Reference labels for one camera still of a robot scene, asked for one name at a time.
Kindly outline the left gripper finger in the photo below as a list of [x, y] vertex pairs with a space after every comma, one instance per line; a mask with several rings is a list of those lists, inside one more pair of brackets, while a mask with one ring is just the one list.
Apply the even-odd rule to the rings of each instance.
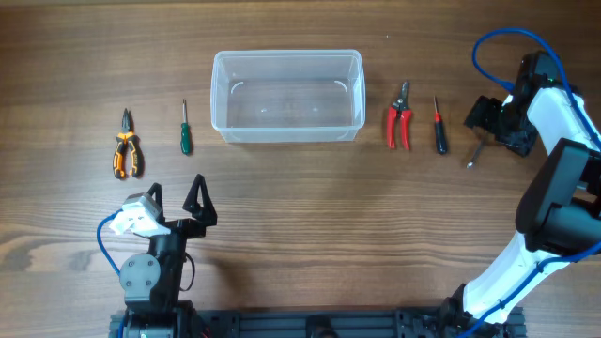
[[163, 220], [163, 203], [162, 203], [162, 185], [160, 183], [153, 183], [151, 187], [148, 189], [147, 194], [157, 205], [157, 209], [159, 214], [157, 216], [158, 221]]
[[197, 174], [182, 208], [204, 226], [217, 224], [218, 215], [208, 194], [205, 178]]

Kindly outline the black red screwdriver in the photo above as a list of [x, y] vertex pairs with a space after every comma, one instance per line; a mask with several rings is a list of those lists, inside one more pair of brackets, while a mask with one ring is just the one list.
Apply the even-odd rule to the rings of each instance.
[[434, 130], [435, 130], [435, 142], [437, 152], [440, 155], [445, 155], [448, 152], [447, 139], [444, 132], [444, 124], [441, 114], [439, 112], [438, 99], [437, 97], [433, 98], [434, 107], [435, 107], [435, 122], [434, 122]]

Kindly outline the silver L socket wrench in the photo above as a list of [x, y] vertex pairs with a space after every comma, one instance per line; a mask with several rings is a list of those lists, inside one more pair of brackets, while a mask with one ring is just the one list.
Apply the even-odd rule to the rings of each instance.
[[476, 147], [475, 151], [473, 152], [470, 160], [468, 161], [468, 163], [466, 165], [467, 169], [470, 169], [475, 165], [475, 163], [477, 162], [478, 158], [480, 157], [480, 154], [482, 153], [482, 151], [486, 145], [486, 141], [487, 141], [486, 135], [480, 139], [478, 146]]

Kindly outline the orange black pliers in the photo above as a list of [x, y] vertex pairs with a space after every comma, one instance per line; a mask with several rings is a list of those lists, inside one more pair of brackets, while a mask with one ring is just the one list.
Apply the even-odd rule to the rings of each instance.
[[[125, 158], [131, 155], [131, 169], [126, 172]], [[140, 138], [135, 134], [131, 111], [124, 109], [121, 132], [116, 137], [116, 149], [113, 156], [112, 167], [116, 179], [125, 179], [126, 176], [139, 178], [144, 173], [144, 157], [140, 148]]]

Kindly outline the red handled wire cutters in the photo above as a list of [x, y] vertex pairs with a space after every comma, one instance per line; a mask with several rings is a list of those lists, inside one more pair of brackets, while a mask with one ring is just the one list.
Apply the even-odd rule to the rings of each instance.
[[390, 149], [396, 148], [395, 128], [398, 128], [403, 148], [410, 150], [408, 126], [412, 118], [412, 110], [408, 105], [409, 86], [409, 81], [403, 82], [398, 96], [388, 109], [386, 139]]

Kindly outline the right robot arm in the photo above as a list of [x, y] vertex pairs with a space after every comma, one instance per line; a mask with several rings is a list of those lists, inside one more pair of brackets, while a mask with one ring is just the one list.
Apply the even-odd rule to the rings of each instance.
[[509, 244], [438, 311], [442, 337], [514, 337], [516, 306], [552, 273], [600, 253], [600, 147], [578, 90], [551, 54], [526, 54], [505, 100], [480, 97], [465, 126], [525, 157], [541, 140], [547, 159], [522, 196]]

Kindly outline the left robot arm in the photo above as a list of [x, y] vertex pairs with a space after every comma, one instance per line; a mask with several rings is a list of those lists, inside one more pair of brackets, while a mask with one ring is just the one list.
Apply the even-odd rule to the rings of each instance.
[[187, 241], [202, 238], [217, 223], [217, 212], [208, 195], [205, 178], [198, 174], [183, 203], [191, 216], [167, 221], [162, 209], [162, 186], [129, 196], [111, 223], [118, 235], [131, 231], [149, 240], [148, 250], [128, 258], [119, 272], [125, 313], [114, 337], [209, 337], [210, 328], [189, 300], [179, 294]]

